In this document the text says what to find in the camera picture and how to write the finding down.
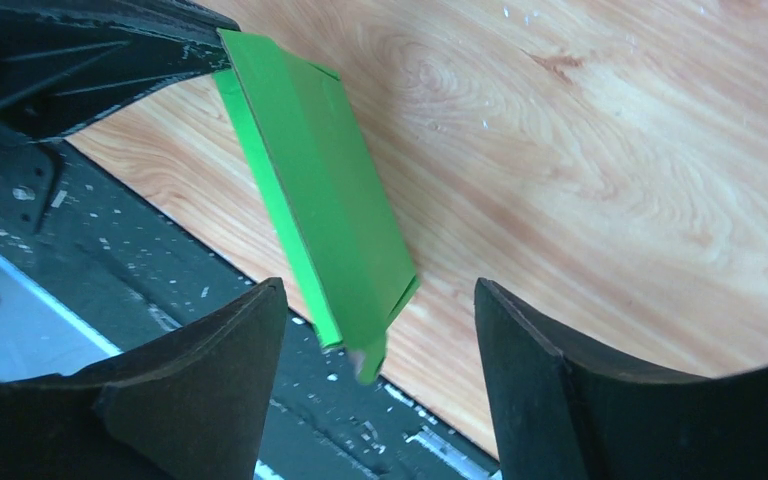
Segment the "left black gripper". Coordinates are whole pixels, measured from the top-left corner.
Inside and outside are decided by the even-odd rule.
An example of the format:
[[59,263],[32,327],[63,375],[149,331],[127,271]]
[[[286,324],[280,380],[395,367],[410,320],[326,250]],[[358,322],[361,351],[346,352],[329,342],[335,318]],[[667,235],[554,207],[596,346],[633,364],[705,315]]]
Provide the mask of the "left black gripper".
[[0,1],[0,222],[41,228],[63,162],[37,142],[229,67],[238,28],[193,1]]

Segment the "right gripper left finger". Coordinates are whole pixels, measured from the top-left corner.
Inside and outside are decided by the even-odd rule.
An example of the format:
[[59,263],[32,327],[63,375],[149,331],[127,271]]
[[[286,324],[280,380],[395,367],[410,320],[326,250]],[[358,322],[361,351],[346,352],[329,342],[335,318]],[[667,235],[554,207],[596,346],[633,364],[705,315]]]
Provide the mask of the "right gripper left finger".
[[269,278],[64,376],[0,382],[0,479],[249,479],[288,303]]

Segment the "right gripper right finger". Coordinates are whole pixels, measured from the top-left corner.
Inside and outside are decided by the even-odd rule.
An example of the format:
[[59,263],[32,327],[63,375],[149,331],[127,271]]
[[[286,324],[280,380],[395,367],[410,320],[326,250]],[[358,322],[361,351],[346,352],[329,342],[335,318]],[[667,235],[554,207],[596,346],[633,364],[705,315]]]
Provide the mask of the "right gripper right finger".
[[504,478],[768,479],[768,366],[666,368],[486,278],[474,318]]

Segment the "green paper box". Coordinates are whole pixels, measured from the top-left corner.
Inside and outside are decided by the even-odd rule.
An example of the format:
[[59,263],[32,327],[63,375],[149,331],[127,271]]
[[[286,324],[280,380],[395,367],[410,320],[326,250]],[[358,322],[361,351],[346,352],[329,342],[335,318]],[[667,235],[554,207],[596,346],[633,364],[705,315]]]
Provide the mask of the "green paper box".
[[319,342],[370,384],[419,278],[341,77],[265,36],[219,37],[215,81]]

